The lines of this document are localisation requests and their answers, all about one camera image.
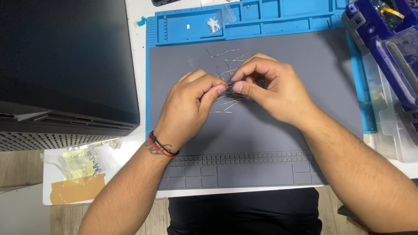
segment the hand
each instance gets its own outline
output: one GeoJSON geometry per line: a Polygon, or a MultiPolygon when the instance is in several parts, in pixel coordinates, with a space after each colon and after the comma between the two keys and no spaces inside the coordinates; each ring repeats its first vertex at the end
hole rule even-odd
{"type": "Polygon", "coordinates": [[[182,76],[171,88],[161,110],[154,135],[172,153],[195,136],[209,115],[209,110],[227,89],[226,82],[198,69],[182,76]]]}
{"type": "Polygon", "coordinates": [[[245,76],[245,81],[236,82],[232,90],[249,96],[279,121],[298,127],[317,108],[289,64],[256,53],[238,68],[231,81],[245,76]],[[257,85],[260,80],[268,83],[267,89],[257,85]]]}

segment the black bracelet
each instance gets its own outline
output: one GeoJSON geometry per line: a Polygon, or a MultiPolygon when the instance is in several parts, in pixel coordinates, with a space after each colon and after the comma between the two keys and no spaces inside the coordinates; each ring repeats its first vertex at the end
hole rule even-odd
{"type": "Polygon", "coordinates": [[[165,152],[169,153],[172,156],[177,156],[180,153],[180,150],[178,150],[175,153],[172,153],[169,149],[166,149],[158,140],[157,137],[154,135],[154,131],[151,131],[150,135],[149,135],[149,139],[151,139],[151,141],[153,143],[157,143],[165,152]]]}

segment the phone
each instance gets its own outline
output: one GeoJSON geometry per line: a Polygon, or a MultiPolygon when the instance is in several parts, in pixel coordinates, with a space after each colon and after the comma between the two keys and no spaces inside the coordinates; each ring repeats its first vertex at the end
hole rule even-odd
{"type": "Polygon", "coordinates": [[[151,0],[153,2],[153,5],[158,7],[167,3],[172,3],[179,0],[151,0]]]}

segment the black device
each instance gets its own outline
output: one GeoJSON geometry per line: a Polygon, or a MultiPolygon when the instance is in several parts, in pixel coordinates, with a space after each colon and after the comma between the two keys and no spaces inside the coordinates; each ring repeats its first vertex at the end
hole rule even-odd
{"type": "Polygon", "coordinates": [[[140,124],[124,0],[2,1],[0,151],[65,148],[140,124]]]}
{"type": "Polygon", "coordinates": [[[161,5],[165,5],[167,3],[172,3],[179,0],[151,0],[153,2],[153,5],[156,7],[159,7],[161,5]]]}

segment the gray silicone mat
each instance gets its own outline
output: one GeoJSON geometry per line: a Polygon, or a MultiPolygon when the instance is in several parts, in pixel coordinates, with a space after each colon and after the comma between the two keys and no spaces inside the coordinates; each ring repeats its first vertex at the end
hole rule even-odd
{"type": "MultiPolygon", "coordinates": [[[[187,71],[204,69],[217,75],[236,69],[234,60],[261,52],[291,64],[314,102],[362,138],[357,94],[344,29],[279,36],[165,46],[150,49],[151,129],[157,125],[170,88],[187,71]]],[[[222,77],[229,81],[231,75],[222,77]]],[[[231,103],[217,100],[211,111],[231,103]]],[[[272,118],[256,102],[246,100],[227,112],[210,113],[199,133],[172,159],[159,190],[207,187],[324,184],[309,148],[298,129],[272,118]]]]}

